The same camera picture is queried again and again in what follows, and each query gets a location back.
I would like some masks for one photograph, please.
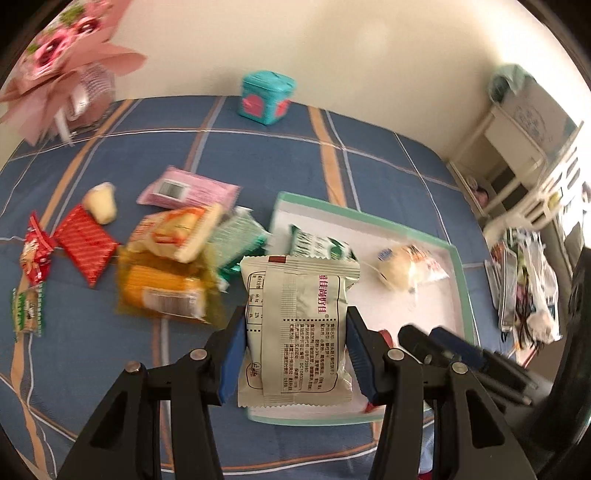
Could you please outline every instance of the green snack package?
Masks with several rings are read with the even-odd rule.
[[[313,235],[291,225],[290,255],[294,257],[357,260],[349,244],[327,236]]]
[[[219,290],[225,291],[230,278],[240,274],[243,257],[264,255],[262,247],[268,237],[269,232],[252,217],[250,209],[234,207],[232,217],[219,225],[209,238],[215,250]]]
[[[12,291],[12,322],[15,333],[43,333],[43,290],[44,283],[30,287],[17,294]]]

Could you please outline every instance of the red snack package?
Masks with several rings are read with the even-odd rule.
[[[119,245],[82,208],[75,206],[54,234],[92,288]]]
[[[20,258],[21,267],[32,285],[37,285],[47,278],[51,264],[49,257],[55,247],[55,240],[41,230],[37,214],[33,212],[29,217]]]

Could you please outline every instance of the white wall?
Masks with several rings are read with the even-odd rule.
[[[568,55],[517,0],[135,0],[113,41],[148,56],[118,79],[120,98],[237,95],[245,73],[276,70],[298,82],[296,101],[443,157],[485,113],[503,61],[521,63],[575,121],[591,112]],[[494,170],[492,159],[483,145],[471,161]]]

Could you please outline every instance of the teal box with red heart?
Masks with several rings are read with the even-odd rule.
[[[242,99],[238,113],[263,125],[283,118],[290,105],[296,81],[286,75],[260,70],[242,79]]]

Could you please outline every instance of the plastic bag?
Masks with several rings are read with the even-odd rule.
[[[209,247],[187,264],[126,247],[119,247],[118,257],[119,313],[225,327]]]
[[[62,220],[54,237],[92,288],[119,245],[90,214],[77,205]]]
[[[290,225],[290,229],[291,247],[289,254],[294,257],[332,258],[334,260],[351,258],[356,260],[351,247],[345,242],[304,232],[295,225]]]
[[[20,264],[32,285],[45,281],[51,265],[50,255],[56,247],[56,241],[41,230],[37,214],[29,217],[29,226],[22,248]]]
[[[391,290],[416,291],[417,286],[448,278],[428,253],[415,245],[397,245],[378,254],[379,278]]]
[[[548,264],[544,247],[531,237],[524,239],[522,251],[530,279],[530,291],[535,312],[527,318],[529,333],[534,341],[552,343],[560,340],[558,323],[558,281],[556,273]]]
[[[245,257],[248,350],[238,406],[336,405],[352,398],[345,370],[346,290],[351,260]]]
[[[229,211],[236,202],[240,187],[168,166],[162,176],[146,187],[137,202],[169,209],[222,205]]]
[[[194,261],[223,215],[218,203],[145,216],[129,237],[132,252],[149,251],[180,263]]]
[[[12,291],[12,321],[15,333],[43,333],[43,290],[44,283],[30,287],[20,293]]]
[[[230,278],[240,273],[240,261],[256,256],[270,235],[250,212],[248,208],[235,207],[234,215],[219,225],[209,238],[220,285],[225,286],[220,288],[222,291],[226,290]]]

